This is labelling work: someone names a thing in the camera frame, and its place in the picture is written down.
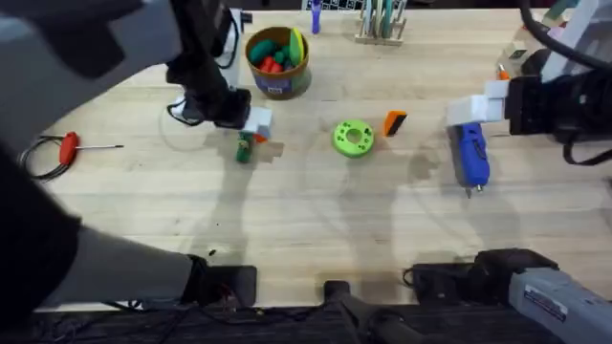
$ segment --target wooden table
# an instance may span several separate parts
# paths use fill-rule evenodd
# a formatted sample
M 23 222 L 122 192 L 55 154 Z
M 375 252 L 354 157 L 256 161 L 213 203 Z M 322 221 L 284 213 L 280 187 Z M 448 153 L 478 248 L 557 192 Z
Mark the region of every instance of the wooden table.
M 216 249 L 212 264 L 257 266 L 261 305 L 315 304 L 327 279 L 351 281 L 369 301 L 408 302 L 402 269 L 470 261 L 496 247 L 534 249 L 612 298 L 610 164 L 567 165 L 560 145 L 542 136 L 501 137 L 507 124 L 496 123 L 484 129 L 491 183 L 469 200 L 455 180 L 446 105 L 481 93 L 494 78 L 518 13 L 407 16 L 404 45 L 394 48 L 355 44 L 355 12 L 325 12 L 317 36 L 308 33 L 309 12 L 256 12 L 246 37 L 272 25 L 306 32 L 313 82 L 297 99 L 267 100 L 242 56 L 241 84 L 274 117 L 273 142 L 258 148 L 254 163 L 234 160 L 235 132 L 186 128 L 165 113 L 181 91 L 165 84 L 162 66 L 50 130 L 125 148 L 84 152 L 46 187 L 100 230 L 202 256 Z M 409 113 L 396 137 L 377 137 L 359 160 L 334 150 L 330 135 L 340 120 L 380 129 L 391 109 Z

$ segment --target green ring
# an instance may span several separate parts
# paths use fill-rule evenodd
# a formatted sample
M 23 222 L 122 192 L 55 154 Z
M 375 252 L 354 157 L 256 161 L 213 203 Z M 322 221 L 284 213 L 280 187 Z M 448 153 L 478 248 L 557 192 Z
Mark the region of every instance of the green ring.
M 348 138 L 349 132 L 354 131 L 360 135 L 359 141 L 355 143 Z M 332 142 L 342 155 L 348 158 L 360 158 L 374 146 L 374 130 L 360 119 L 344 120 L 334 130 Z

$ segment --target gray device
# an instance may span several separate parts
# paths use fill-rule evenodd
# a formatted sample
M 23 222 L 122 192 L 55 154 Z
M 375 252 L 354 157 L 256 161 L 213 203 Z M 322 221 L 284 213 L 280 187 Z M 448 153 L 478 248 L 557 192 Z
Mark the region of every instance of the gray device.
M 508 301 L 566 344 L 612 343 L 612 305 L 563 271 L 525 269 L 512 276 Z

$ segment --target sticker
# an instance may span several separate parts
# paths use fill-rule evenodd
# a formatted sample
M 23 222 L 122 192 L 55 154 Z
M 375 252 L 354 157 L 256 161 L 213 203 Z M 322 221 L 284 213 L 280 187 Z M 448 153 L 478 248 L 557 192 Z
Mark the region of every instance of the sticker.
M 259 89 L 268 90 L 268 92 L 275 95 L 282 95 L 292 91 L 290 79 L 270 79 L 256 75 L 255 83 Z
M 545 312 L 552 315 L 558 321 L 565 322 L 568 312 L 567 307 L 563 306 L 563 304 L 561 304 L 557 300 L 553 300 L 552 298 L 544 294 L 542 291 L 537 290 L 536 288 L 529 285 L 525 286 L 523 296 L 527 300 L 539 306 Z

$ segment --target orange toy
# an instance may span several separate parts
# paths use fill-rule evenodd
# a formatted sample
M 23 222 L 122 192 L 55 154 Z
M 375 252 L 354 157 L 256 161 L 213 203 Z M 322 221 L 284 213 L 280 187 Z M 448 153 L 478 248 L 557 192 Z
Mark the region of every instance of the orange toy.
M 405 111 L 389 111 L 389 113 L 386 115 L 386 119 L 384 120 L 384 135 L 386 137 L 394 136 L 398 129 L 400 129 L 400 126 L 406 117 L 407 114 Z

